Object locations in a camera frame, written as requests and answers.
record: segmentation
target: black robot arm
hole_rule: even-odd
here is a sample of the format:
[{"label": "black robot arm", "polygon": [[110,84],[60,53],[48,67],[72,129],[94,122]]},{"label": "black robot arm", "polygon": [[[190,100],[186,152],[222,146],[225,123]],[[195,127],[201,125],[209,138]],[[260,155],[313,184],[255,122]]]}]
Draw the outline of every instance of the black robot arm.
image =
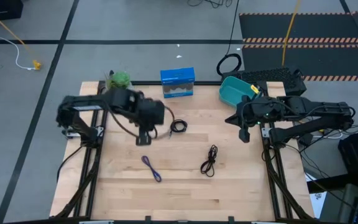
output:
[{"label": "black robot arm", "polygon": [[98,138],[98,130],[89,127],[81,118],[80,111],[108,110],[112,115],[121,114],[139,127],[136,144],[149,145],[149,131],[155,125],[163,124],[164,104],[157,100],[145,98],[141,91],[123,88],[108,90],[102,95],[66,96],[58,107],[56,122],[65,129],[72,128],[81,136],[81,143],[92,147]]},{"label": "black robot arm", "polygon": [[268,132],[272,146],[283,147],[291,138],[311,133],[320,129],[347,130],[353,125],[354,109],[344,102],[313,102],[300,96],[279,96],[272,98],[263,96],[251,100],[242,98],[237,105],[236,114],[225,122],[238,125],[239,137],[249,142],[248,127],[259,123],[276,121],[299,121],[307,116],[320,117],[291,128],[272,128]]}]

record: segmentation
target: wooden tabletop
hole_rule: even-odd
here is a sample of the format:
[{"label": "wooden tabletop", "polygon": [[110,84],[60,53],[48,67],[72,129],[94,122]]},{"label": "wooden tabletop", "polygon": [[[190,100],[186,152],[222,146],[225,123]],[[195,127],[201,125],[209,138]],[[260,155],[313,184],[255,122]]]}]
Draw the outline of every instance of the wooden tabletop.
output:
[{"label": "wooden tabletop", "polygon": [[[84,82],[81,95],[97,92],[98,82]],[[195,86],[194,96],[164,99],[161,86],[135,86],[146,97],[160,99],[169,106],[176,119],[188,123],[185,133],[153,140],[151,146],[136,146],[135,138],[125,133],[108,115],[101,163],[93,204],[92,219],[144,220],[216,220],[273,221],[274,214],[265,162],[261,159],[262,141],[258,126],[249,129],[250,143],[238,138],[239,127],[224,120],[233,115],[234,108],[219,100],[219,86]],[[282,83],[268,83],[270,96],[285,94]],[[88,125],[92,112],[81,112]],[[129,130],[137,133],[133,124],[118,117]],[[167,131],[172,118],[165,113]],[[289,127],[292,123],[276,123]],[[200,173],[211,145],[219,148],[215,175]],[[69,140],[65,157],[80,145],[79,139]],[[289,145],[297,148],[296,141]],[[51,215],[57,214],[78,188],[85,150],[70,159],[60,173]],[[299,153],[281,149],[283,167],[289,191],[311,216],[310,196]],[[148,156],[153,168],[162,177],[157,183],[141,157]],[[282,196],[278,190],[282,217],[285,217]]]}]

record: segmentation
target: gray floor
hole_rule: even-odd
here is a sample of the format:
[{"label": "gray floor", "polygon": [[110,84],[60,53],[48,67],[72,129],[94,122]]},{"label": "gray floor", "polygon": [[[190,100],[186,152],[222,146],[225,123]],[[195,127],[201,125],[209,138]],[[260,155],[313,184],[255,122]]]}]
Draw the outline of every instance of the gray floor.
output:
[{"label": "gray floor", "polygon": [[[73,0],[25,0],[21,19],[6,24],[23,39],[58,40]],[[296,0],[240,0],[239,12],[292,12]],[[358,11],[357,0],[347,0]],[[186,0],[80,0],[68,33],[72,40],[228,39],[235,4],[213,9],[210,4],[187,6]],[[302,0],[300,12],[343,12],[339,0]],[[9,34],[0,27],[0,35]],[[238,21],[234,39],[240,39]],[[0,204],[24,136],[53,59],[56,45],[31,45],[44,66],[39,72],[19,69],[16,50],[0,45]],[[233,45],[231,52],[238,52]],[[76,95],[82,81],[100,80],[110,69],[125,70],[133,80],[158,80],[159,71],[194,67],[196,79],[219,80],[215,66],[227,45],[65,45],[44,104],[29,153],[5,222],[47,218],[55,191],[58,165],[66,140],[55,123],[57,105]],[[19,63],[31,66],[22,49]],[[223,65],[229,70],[233,61]],[[307,82],[305,96],[318,101],[346,101],[357,110],[358,82]],[[308,150],[329,175],[345,173],[337,140],[325,140]]]}]

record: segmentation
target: teal bowl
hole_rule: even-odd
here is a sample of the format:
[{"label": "teal bowl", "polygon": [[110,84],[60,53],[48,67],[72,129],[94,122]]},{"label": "teal bowl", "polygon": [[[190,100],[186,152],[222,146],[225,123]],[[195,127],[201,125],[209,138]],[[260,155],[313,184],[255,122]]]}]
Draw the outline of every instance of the teal bowl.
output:
[{"label": "teal bowl", "polygon": [[244,95],[252,99],[255,92],[251,89],[251,84],[236,77],[225,78],[219,89],[219,99],[234,108],[241,102]]}]

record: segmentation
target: black metal frame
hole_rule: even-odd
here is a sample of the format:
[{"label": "black metal frame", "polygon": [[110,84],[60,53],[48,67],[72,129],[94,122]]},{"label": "black metal frame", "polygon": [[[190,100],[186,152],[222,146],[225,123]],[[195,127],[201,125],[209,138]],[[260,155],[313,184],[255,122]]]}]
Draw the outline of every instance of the black metal frame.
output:
[{"label": "black metal frame", "polygon": [[[267,88],[266,89],[263,89],[263,94],[265,96],[268,96],[269,93],[267,91]],[[265,126],[265,124],[260,124],[259,128],[260,128],[260,133],[261,133],[261,136],[262,136],[262,128]],[[274,128],[274,123],[273,122],[270,122],[269,123],[269,126],[270,128]],[[264,145],[264,150],[265,152],[269,152],[269,147],[270,147],[270,143],[268,140],[264,140],[262,138],[262,144]],[[274,148],[274,154],[275,154],[275,158],[276,158],[276,166],[277,166],[277,171],[278,171],[278,175],[280,176],[280,179],[281,181],[283,182],[284,186],[287,187],[287,182],[285,180],[285,174],[284,174],[284,168],[283,168],[283,161],[281,160],[281,153],[280,153],[280,149],[278,148]],[[266,168],[268,166],[268,163],[270,161],[270,154],[269,153],[265,153],[265,161],[266,161]],[[272,182],[272,178],[269,176],[269,184],[270,184],[270,191],[272,193],[272,199],[273,197],[275,197],[274,200],[276,200],[276,202],[273,201],[273,210],[274,210],[274,203],[278,203],[278,198],[277,198],[277,193],[276,193],[276,186],[274,184],[274,182]],[[288,200],[283,196],[283,202],[284,202],[284,208],[285,208],[285,215],[287,218],[293,218],[292,216],[292,209],[291,209],[291,205],[290,203],[288,202]],[[274,211],[275,212],[275,217],[276,217],[276,213],[278,214],[278,216],[276,217],[276,220],[278,218],[281,218],[280,216],[280,207],[278,206],[278,211]]]},{"label": "black metal frame", "polygon": [[[103,81],[99,82],[98,85],[98,94],[100,94],[100,89],[102,87],[102,85],[104,84]],[[137,82],[132,82],[133,85],[161,85],[160,81],[137,81]],[[220,81],[212,81],[212,82],[195,82],[195,85],[220,85],[221,82]],[[103,111],[103,117],[102,117],[102,121],[101,121],[101,126],[106,126],[106,120],[107,120],[107,111]],[[96,121],[98,119],[98,112],[94,111],[93,117],[92,117],[92,122],[91,125],[95,126],[96,125]],[[262,127],[264,127],[265,124],[260,124],[260,132],[262,133]],[[274,127],[273,123],[269,123],[269,126],[271,128]],[[96,148],[96,154],[95,154],[95,159],[94,162],[97,164],[97,166],[99,167],[99,162],[100,162],[100,158],[101,158],[101,150],[103,148],[103,139],[104,139],[104,135],[101,136],[101,144],[98,148]],[[269,152],[270,150],[270,144],[269,141],[266,139],[262,138],[262,144],[263,144],[263,150],[265,152]],[[84,179],[86,177],[86,173],[89,167],[89,163],[90,163],[90,155],[91,155],[91,150],[92,149],[86,149],[86,153],[85,153],[85,157],[84,157],[84,163],[83,163],[83,168],[82,168],[82,172],[81,172],[81,180],[80,180],[80,184],[84,182]],[[266,161],[266,166],[268,169],[269,166],[269,162],[271,160],[270,154],[269,153],[265,153],[265,161]],[[276,165],[277,165],[277,171],[278,174],[280,176],[280,180],[284,183],[284,186],[287,186],[287,184],[285,183],[285,174],[284,174],[284,170],[283,170],[283,164],[282,164],[282,159],[281,159],[281,155],[280,155],[280,151],[278,149],[275,149],[275,157],[276,157]],[[82,196],[80,198],[80,200],[78,201],[78,203],[75,206],[75,211],[73,213],[73,217],[66,217],[66,218],[50,218],[48,220],[33,220],[33,221],[26,221],[26,222],[15,222],[15,223],[10,223],[10,224],[49,224],[49,223],[64,223],[64,224],[71,224],[71,223],[78,223],[78,222],[84,222],[84,221],[90,221],[90,217],[91,217],[91,212],[92,212],[92,207],[93,207],[93,200],[94,200],[94,193],[95,193],[95,189],[96,189],[96,182],[97,182],[97,174],[98,174],[98,169],[96,169],[96,175],[94,177],[94,179],[91,181],[90,183],[90,188],[89,188],[89,197],[88,197],[88,201],[87,201],[87,205],[86,205],[86,213],[85,216],[80,216],[80,210],[81,210],[81,201],[82,201]],[[269,186],[270,186],[270,194],[271,194],[271,198],[272,198],[272,205],[273,205],[273,212],[274,212],[274,217],[275,217],[275,221],[276,222],[284,222],[284,223],[294,223],[294,224],[298,224],[298,223],[324,223],[324,222],[319,222],[317,220],[297,220],[297,219],[293,219],[292,216],[292,210],[291,210],[291,206],[288,203],[288,200],[283,197],[283,201],[284,201],[284,206],[285,206],[285,213],[286,213],[286,218],[282,218],[280,215],[280,206],[278,203],[278,197],[277,197],[277,191],[276,191],[276,184],[273,181],[273,179],[271,178],[271,176],[268,176],[268,182],[269,182]],[[146,216],[144,221],[140,221],[140,220],[114,220],[115,224],[132,224],[132,223],[144,223],[144,224],[151,224],[151,223],[161,223],[161,224],[172,224],[172,223],[187,223],[187,224],[223,224],[223,223],[229,223],[229,224],[249,224],[252,222],[237,222],[234,220],[234,217],[228,217],[227,221],[218,221],[218,222],[214,222],[214,221],[152,221],[150,216]]]},{"label": "black metal frame", "polygon": [[358,176],[352,174],[337,175],[334,177],[320,178],[314,181],[308,181],[309,193],[320,193],[327,190],[344,189],[346,184],[358,186]]}]

